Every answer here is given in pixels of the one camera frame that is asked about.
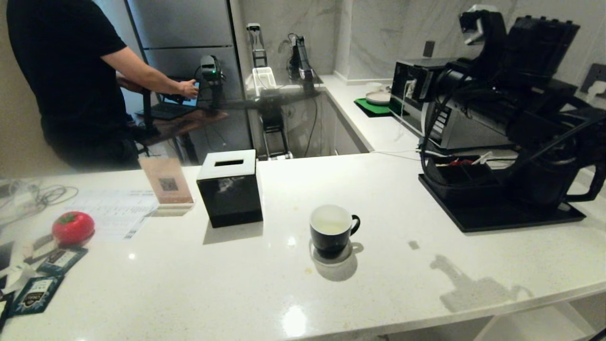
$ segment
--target laptop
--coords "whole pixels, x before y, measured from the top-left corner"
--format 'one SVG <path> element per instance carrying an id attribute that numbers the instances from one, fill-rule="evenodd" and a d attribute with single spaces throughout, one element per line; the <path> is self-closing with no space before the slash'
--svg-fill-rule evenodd
<path id="1" fill-rule="evenodd" d="M 200 83 L 195 83 L 196 87 L 200 87 Z M 185 98 L 183 103 L 179 104 L 176 101 L 168 99 L 164 94 L 159 93 L 160 103 L 151 107 L 151 116 L 160 120 L 174 120 L 187 113 L 190 113 L 198 108 L 198 99 Z M 143 116 L 143 110 L 137 111 L 135 114 Z"/>

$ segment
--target coffee cup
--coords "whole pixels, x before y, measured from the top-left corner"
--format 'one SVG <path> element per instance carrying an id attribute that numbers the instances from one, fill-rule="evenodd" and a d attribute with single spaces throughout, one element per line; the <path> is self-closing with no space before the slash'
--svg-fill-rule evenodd
<path id="1" fill-rule="evenodd" d="M 360 218 L 337 205 L 316 208 L 310 217 L 311 241 L 324 258 L 335 258 L 360 227 Z"/>

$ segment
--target water stain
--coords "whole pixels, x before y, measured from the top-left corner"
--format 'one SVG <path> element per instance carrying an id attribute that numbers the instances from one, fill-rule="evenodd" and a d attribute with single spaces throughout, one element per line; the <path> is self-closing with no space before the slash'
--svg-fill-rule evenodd
<path id="1" fill-rule="evenodd" d="M 410 246 L 411 249 L 413 250 L 418 250 L 421 247 L 419 246 L 419 243 L 416 242 L 416 240 L 412 240 L 408 242 L 408 245 Z"/>

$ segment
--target marble countertop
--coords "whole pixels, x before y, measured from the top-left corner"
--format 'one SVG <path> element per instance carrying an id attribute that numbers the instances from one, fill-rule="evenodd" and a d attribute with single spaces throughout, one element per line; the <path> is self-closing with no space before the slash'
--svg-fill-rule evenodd
<path id="1" fill-rule="evenodd" d="M 10 319 L 3 340 L 353 339 L 501 314 L 606 290 L 606 200 L 579 223 L 465 235 L 416 179 L 381 154 L 258 164 L 263 224 L 213 229 L 198 203 L 152 218 L 130 241 L 93 240 L 43 314 Z M 45 179 L 80 189 L 148 189 L 142 171 Z M 310 254 L 320 204 L 360 216 L 343 265 Z M 52 207 L 0 241 L 50 231 Z"/>

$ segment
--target refrigerator door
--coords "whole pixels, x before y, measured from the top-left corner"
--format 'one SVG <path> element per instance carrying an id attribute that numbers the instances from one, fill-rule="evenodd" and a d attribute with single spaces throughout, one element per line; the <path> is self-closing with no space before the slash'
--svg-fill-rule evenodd
<path id="1" fill-rule="evenodd" d="M 128 0 L 144 49 L 232 46 L 225 0 Z"/>
<path id="2" fill-rule="evenodd" d="M 212 49 L 165 49 L 145 51 L 149 64 L 167 76 L 193 78 L 194 72 L 200 66 L 200 57 L 213 55 L 221 63 L 221 69 L 226 80 L 223 82 L 223 94 L 227 100 L 241 100 L 242 87 L 236 50 L 233 47 L 217 47 Z"/>
<path id="3" fill-rule="evenodd" d="M 246 110 L 222 110 L 229 116 L 189 133 L 199 164 L 208 153 L 252 149 Z"/>

